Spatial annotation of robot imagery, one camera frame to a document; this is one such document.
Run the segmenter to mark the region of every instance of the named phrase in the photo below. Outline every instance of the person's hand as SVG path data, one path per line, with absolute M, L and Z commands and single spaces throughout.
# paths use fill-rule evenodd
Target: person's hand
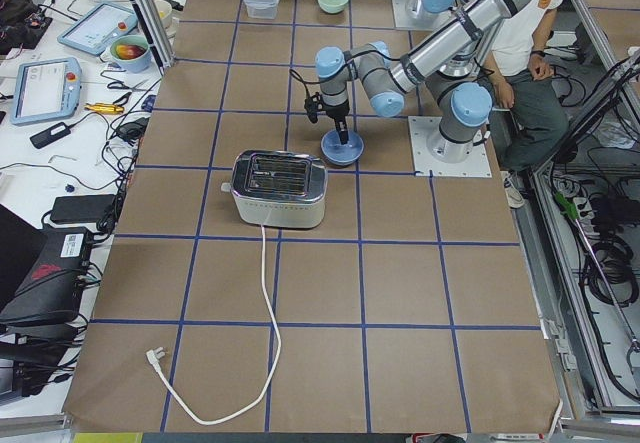
M 504 78 L 493 83 L 493 91 L 495 93 L 496 103 L 501 108 L 511 109 L 516 101 L 513 93 L 513 87 Z
M 540 55 L 531 55 L 529 57 L 529 71 L 535 80 L 544 80 L 553 76 L 553 68 Z

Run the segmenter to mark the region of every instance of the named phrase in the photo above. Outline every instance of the toaster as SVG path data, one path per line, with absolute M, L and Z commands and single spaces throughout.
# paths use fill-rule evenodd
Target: toaster
M 288 151 L 247 150 L 223 185 L 247 223 L 313 228 L 324 217 L 327 169 L 321 159 Z

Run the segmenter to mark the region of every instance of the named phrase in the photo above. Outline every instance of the scissors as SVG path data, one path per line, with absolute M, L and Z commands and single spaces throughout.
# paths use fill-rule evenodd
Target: scissors
M 133 86 L 127 86 L 124 84 L 124 81 L 122 80 L 113 80 L 110 81 L 109 83 L 107 83 L 107 88 L 109 88 L 110 90 L 129 90 L 129 91 L 147 91 L 145 89 L 139 88 L 140 86 L 144 85 L 147 81 L 149 81 L 149 79 L 147 78 L 146 80 L 142 80 L 139 81 L 138 83 L 136 83 Z

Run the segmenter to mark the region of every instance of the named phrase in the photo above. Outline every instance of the bowl of fruit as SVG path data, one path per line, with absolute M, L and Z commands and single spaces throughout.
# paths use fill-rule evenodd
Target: bowl of fruit
M 123 70 L 140 73 L 151 64 L 151 51 L 144 36 L 121 36 L 111 44 L 111 57 Z

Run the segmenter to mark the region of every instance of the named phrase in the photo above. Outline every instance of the gray pants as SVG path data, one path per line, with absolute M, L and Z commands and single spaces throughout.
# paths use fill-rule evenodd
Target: gray pants
M 521 171 L 549 156 L 550 150 L 569 128 L 569 122 L 553 90 L 551 78 L 533 81 L 529 70 L 524 70 L 506 79 L 515 96 L 511 114 L 522 130 L 501 156 L 500 166 Z M 478 83 L 489 90 L 495 102 L 489 80 L 480 78 Z

